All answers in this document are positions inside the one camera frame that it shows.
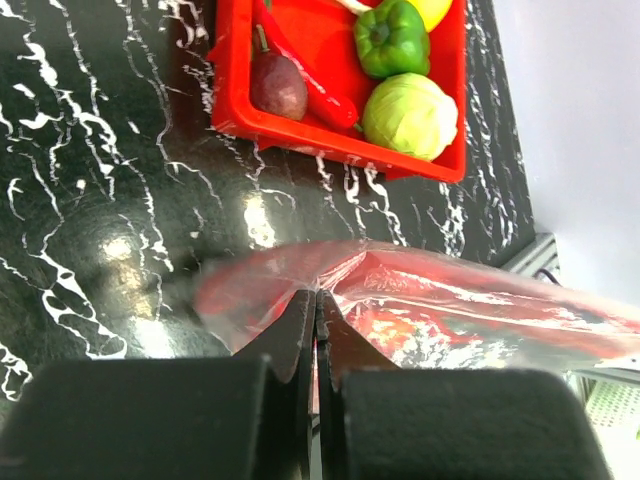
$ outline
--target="red plastic tray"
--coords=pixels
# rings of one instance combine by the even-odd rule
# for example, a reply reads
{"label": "red plastic tray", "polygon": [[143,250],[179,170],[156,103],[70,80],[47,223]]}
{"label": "red plastic tray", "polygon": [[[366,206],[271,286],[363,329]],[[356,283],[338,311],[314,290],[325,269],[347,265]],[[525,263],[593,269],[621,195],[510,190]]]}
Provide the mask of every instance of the red plastic tray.
{"label": "red plastic tray", "polygon": [[[365,0],[371,6],[380,0]],[[387,179],[411,175],[454,183],[466,168],[465,0],[451,9],[431,38],[429,78],[458,106],[458,134],[452,145],[429,163],[365,142],[355,129],[331,131],[308,114],[302,122],[255,109],[249,101],[252,0],[218,0],[211,124],[223,133],[360,167],[375,167]],[[271,13],[297,53],[323,76],[326,85],[349,96],[360,115],[377,82],[361,70],[352,27],[357,17],[334,0],[273,0]]]}

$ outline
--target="plastic bag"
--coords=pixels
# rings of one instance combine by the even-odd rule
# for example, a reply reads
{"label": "plastic bag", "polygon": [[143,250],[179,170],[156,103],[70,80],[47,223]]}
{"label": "plastic bag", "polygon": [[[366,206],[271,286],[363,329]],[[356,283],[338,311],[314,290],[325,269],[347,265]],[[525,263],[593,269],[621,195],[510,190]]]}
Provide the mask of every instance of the plastic bag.
{"label": "plastic bag", "polygon": [[255,253],[204,278],[194,308],[238,351],[299,289],[333,293],[354,328],[403,368],[632,367],[640,310],[423,250],[368,242]]}

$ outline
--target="black marble countertop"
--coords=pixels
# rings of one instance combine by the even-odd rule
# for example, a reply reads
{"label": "black marble countertop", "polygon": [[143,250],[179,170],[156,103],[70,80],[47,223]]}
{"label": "black marble countertop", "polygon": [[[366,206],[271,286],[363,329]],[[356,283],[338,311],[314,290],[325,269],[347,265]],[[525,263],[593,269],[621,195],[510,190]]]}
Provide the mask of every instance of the black marble countertop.
{"label": "black marble countertop", "polygon": [[56,359],[223,353],[166,281],[208,256],[369,238],[499,266],[529,243],[492,6],[468,6],[468,173],[446,185],[208,129],[213,2],[0,0],[0,395]]}

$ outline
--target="red chili pepper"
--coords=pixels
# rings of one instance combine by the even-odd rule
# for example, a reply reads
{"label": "red chili pepper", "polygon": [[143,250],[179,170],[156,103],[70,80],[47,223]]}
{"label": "red chili pepper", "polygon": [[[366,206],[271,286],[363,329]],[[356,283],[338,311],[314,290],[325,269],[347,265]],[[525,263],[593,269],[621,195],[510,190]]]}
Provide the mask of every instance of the red chili pepper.
{"label": "red chili pepper", "polygon": [[263,0],[253,0],[253,24],[262,26],[271,50],[287,57],[298,67],[309,92],[309,109],[337,130],[352,128],[358,121],[356,106],[344,95],[331,92],[316,72],[295,53]]}

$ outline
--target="white plastic crate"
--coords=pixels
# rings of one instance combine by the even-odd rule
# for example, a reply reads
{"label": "white plastic crate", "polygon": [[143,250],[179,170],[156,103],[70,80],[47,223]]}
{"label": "white plastic crate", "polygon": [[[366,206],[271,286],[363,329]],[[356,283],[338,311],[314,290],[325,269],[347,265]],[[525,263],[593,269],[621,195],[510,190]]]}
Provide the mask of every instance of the white plastic crate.
{"label": "white plastic crate", "polygon": [[598,382],[587,402],[587,415],[615,480],[638,480],[640,388]]}

